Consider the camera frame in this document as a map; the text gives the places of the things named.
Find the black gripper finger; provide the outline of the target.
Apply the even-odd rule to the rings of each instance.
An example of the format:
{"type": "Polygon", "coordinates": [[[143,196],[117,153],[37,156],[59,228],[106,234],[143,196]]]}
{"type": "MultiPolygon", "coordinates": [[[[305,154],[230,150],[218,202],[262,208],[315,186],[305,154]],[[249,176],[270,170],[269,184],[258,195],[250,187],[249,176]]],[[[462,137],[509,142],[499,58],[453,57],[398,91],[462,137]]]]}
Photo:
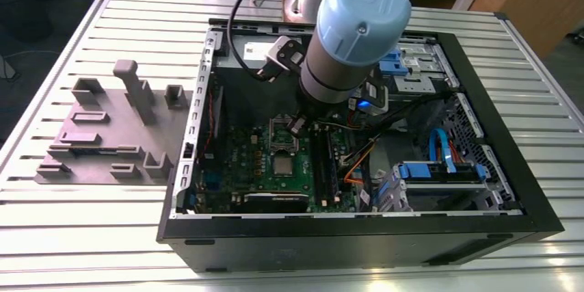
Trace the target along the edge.
{"type": "Polygon", "coordinates": [[[290,121],[286,125],[286,130],[290,135],[301,135],[305,129],[305,116],[295,115],[290,118],[290,121]]]}

